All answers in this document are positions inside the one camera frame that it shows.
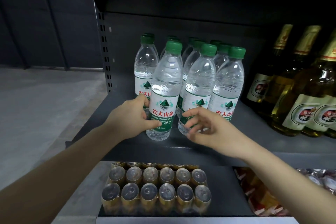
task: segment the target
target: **hand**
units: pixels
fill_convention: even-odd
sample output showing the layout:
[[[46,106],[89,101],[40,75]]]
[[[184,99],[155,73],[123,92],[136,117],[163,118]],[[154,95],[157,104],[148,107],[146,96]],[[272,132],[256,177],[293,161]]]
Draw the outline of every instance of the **hand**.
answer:
[[[191,141],[208,146],[226,156],[242,159],[255,144],[225,118],[203,107],[190,109],[182,116],[194,116],[184,125],[186,128],[195,125],[187,134]]]
[[[148,107],[149,100],[143,94],[125,101],[109,114],[103,126],[120,140],[135,137],[147,129],[160,127],[162,125],[160,121],[146,120],[144,105]]]

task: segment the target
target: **dark wall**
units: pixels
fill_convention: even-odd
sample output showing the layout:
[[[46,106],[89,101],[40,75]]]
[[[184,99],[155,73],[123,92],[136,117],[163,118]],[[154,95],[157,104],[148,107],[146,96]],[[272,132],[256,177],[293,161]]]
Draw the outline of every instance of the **dark wall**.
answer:
[[[103,66],[93,0],[0,5],[0,64],[23,66],[23,59],[27,66]]]

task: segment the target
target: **forearm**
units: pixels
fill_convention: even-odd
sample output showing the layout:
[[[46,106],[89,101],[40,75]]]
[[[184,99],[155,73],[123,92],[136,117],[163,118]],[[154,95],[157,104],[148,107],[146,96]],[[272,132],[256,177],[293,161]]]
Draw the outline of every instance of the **forearm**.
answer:
[[[242,160],[299,223],[332,223],[336,219],[336,197],[268,150],[251,142]]]
[[[51,223],[89,172],[119,141],[107,138],[104,127],[95,128],[0,191],[0,223]]]

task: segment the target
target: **gold can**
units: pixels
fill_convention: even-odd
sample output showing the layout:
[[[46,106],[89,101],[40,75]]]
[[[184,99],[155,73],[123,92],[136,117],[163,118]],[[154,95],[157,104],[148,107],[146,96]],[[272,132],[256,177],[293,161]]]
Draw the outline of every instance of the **gold can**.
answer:
[[[152,183],[146,183],[142,186],[140,192],[140,201],[142,209],[146,213],[153,213],[155,211],[155,203],[158,196],[158,189]]]
[[[207,211],[211,202],[210,189],[205,185],[198,185],[195,188],[195,203],[194,210],[203,214]]]
[[[120,209],[120,186],[116,183],[109,183],[101,194],[101,203],[108,215],[115,215]]]
[[[140,162],[126,162],[126,165],[128,167],[140,167],[141,163]]]
[[[165,167],[170,167],[170,164],[157,164],[158,169],[162,169],[162,168],[165,168]]]
[[[134,182],[135,184],[139,185],[141,183],[142,171],[140,167],[131,167],[126,172],[126,182]]]
[[[108,174],[108,183],[117,183],[119,186],[123,186],[125,183],[125,169],[121,166],[112,168]]]
[[[179,168],[185,168],[186,165],[177,165],[177,164],[173,164],[173,166],[171,167],[173,170],[178,170]]]
[[[125,167],[125,166],[126,166],[126,162],[111,162],[111,168]]]
[[[176,171],[175,181],[178,185],[190,184],[190,172],[185,168],[180,168]]]
[[[159,189],[159,202],[161,213],[167,214],[175,205],[175,188],[169,183],[162,184]]]
[[[170,167],[164,167],[160,170],[160,182],[161,184],[164,183],[174,183],[174,171]]]
[[[177,211],[179,213],[189,213],[192,210],[194,201],[193,189],[187,185],[182,184],[177,188]]]
[[[198,165],[186,165],[185,168],[189,171],[193,171],[194,169],[198,169],[200,166]]]
[[[141,163],[141,166],[146,169],[148,167],[156,167],[156,163]]]
[[[131,182],[124,186],[121,191],[121,203],[123,212],[126,214],[135,214],[139,202],[139,187]]]
[[[195,169],[191,173],[191,183],[195,186],[198,185],[206,185],[207,182],[207,175],[201,169]]]
[[[157,185],[159,172],[154,167],[148,167],[143,171],[143,183],[153,183]]]

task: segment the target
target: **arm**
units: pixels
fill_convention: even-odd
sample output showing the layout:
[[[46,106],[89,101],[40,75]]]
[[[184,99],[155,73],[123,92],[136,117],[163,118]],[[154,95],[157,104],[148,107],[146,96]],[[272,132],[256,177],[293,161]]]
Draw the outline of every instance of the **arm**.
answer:
[[[0,191],[0,223],[51,223],[96,164],[119,142],[161,122],[145,120],[144,95],[114,109],[94,128],[60,152]]]
[[[246,162],[293,217],[304,223],[334,223],[336,197],[317,186],[274,154],[255,143],[221,116],[204,108],[182,114],[195,116],[187,137],[221,154]]]

